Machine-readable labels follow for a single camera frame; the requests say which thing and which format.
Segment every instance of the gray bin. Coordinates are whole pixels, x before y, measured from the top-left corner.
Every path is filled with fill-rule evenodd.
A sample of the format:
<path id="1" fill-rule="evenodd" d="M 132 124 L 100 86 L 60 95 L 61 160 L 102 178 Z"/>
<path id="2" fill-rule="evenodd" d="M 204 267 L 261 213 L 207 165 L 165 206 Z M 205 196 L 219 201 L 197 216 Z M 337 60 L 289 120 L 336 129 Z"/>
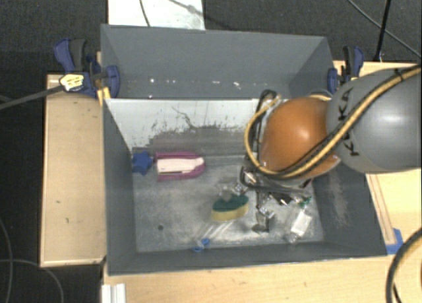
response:
<path id="1" fill-rule="evenodd" d="M 189 247 L 194 236 L 185 223 L 197 228 L 215 183 L 237 177 L 243 130 L 260 93 L 291 98 L 326 88 L 332 58 L 325 38 L 103 25 L 101 41 L 103 65 L 121 74 L 119 98 L 104 107 L 110 275 L 386 254 L 365 176 L 342 164 L 313 181 L 318 219 L 301 243 L 283 243 L 278 226 L 260 238 L 238 227 L 227 244 L 220 239 L 202 253 Z M 154 169 L 132 173 L 138 149 L 195 151 L 206 171 L 157 182 Z M 245 226 L 254 215 L 251 205 Z"/>

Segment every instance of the yellow tag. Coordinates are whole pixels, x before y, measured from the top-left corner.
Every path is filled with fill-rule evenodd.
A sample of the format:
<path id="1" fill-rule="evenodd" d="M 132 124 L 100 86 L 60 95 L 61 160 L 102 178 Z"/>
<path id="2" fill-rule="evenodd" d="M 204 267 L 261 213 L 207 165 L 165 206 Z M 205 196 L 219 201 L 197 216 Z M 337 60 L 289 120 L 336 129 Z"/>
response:
<path id="1" fill-rule="evenodd" d="M 66 74 L 59 82 L 67 92 L 78 92 L 84 88 L 84 76 L 81 74 Z"/>

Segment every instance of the gray robot arm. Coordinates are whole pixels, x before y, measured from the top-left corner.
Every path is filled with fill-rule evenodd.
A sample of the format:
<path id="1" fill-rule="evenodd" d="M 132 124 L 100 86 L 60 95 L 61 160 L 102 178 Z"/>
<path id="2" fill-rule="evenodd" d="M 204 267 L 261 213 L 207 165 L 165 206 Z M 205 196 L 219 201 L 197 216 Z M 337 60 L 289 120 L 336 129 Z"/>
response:
<path id="1" fill-rule="evenodd" d="M 391 78 L 379 71 L 342 85 L 327 111 L 327 132 L 343 122 L 365 96 Z M 380 95 L 342 138 L 336 154 L 363 173 L 400 172 L 421 167 L 421 72 Z"/>

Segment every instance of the green sponge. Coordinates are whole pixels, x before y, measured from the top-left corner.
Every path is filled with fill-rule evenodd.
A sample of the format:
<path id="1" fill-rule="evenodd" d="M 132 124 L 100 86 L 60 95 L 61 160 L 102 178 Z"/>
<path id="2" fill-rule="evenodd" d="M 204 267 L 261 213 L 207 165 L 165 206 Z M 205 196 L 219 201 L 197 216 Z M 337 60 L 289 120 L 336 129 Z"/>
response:
<path id="1" fill-rule="evenodd" d="M 219 198 L 214 202 L 211 219 L 215 221 L 235 220 L 245 216 L 249 210 L 249 198 L 246 195 L 232 195 L 229 201 Z"/>

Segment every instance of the clear plastic bottle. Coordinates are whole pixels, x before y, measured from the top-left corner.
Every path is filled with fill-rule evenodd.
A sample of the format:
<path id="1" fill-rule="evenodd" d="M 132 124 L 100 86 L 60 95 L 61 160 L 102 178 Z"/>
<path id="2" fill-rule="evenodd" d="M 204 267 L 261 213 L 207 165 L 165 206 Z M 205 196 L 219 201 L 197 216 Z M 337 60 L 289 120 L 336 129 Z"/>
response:
<path id="1" fill-rule="evenodd" d="M 313 219 L 311 212 L 307 210 L 310 201 L 311 198 L 308 197 L 299 202 L 292 201 L 289 204 L 291 212 L 286 219 L 286 233 L 284 235 L 287 242 L 295 244 L 308 230 Z"/>

